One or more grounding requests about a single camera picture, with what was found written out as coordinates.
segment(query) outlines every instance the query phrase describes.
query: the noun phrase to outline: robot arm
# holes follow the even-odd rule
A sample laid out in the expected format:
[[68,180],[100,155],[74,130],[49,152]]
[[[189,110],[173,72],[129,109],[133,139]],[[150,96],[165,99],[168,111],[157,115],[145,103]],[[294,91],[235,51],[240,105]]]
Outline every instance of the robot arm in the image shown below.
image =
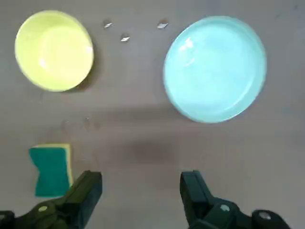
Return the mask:
[[[101,173],[85,171],[65,196],[44,201],[21,217],[0,211],[0,229],[83,229],[101,194]],[[256,210],[250,217],[235,203],[212,196],[198,171],[181,173],[180,194],[189,229],[290,229],[269,210]]]

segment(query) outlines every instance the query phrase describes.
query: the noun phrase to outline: plastic bowl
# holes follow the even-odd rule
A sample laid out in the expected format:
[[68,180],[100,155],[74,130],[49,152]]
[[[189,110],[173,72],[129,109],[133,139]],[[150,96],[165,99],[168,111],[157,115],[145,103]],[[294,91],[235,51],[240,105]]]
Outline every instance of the plastic bowl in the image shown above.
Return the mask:
[[33,84],[60,92],[86,78],[93,63],[93,45],[74,17],[60,11],[42,11],[19,28],[15,56]]
[[266,54],[244,22],[224,16],[185,29],[165,58],[166,93],[183,115],[218,123],[244,111],[262,89]]

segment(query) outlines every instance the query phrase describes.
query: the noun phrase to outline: yellow sponge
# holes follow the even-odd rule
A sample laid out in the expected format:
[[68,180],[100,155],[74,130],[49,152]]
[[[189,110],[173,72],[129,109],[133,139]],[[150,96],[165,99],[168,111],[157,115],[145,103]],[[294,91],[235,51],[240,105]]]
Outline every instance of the yellow sponge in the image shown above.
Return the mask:
[[73,184],[71,147],[69,144],[42,144],[29,150],[39,170],[35,195],[58,197],[66,194]]

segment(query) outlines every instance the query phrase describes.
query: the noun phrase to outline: metal fastener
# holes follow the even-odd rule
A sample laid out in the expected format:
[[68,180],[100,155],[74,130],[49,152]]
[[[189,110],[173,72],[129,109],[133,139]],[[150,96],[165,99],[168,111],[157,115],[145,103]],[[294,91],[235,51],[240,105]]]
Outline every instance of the metal fastener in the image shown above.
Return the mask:
[[222,204],[222,205],[220,206],[220,209],[221,209],[222,211],[230,211],[230,208],[229,208],[227,205],[225,205],[225,204]]
[[43,212],[43,211],[45,211],[45,210],[47,210],[47,209],[48,209],[47,206],[41,206],[41,207],[38,209],[38,211],[39,211],[39,212]]
[[271,216],[269,215],[268,212],[265,212],[265,211],[261,211],[259,213],[259,216],[262,217],[263,219],[267,219],[267,220],[270,220],[271,219]]

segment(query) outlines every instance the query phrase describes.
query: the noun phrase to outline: yellow bowl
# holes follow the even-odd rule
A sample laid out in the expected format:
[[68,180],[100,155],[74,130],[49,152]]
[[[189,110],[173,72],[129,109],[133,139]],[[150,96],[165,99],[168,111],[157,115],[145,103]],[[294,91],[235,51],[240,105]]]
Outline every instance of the yellow bowl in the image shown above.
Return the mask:
[[86,78],[93,63],[93,45],[86,29],[74,17],[59,11],[42,11],[21,25],[15,56],[33,84],[62,92]]

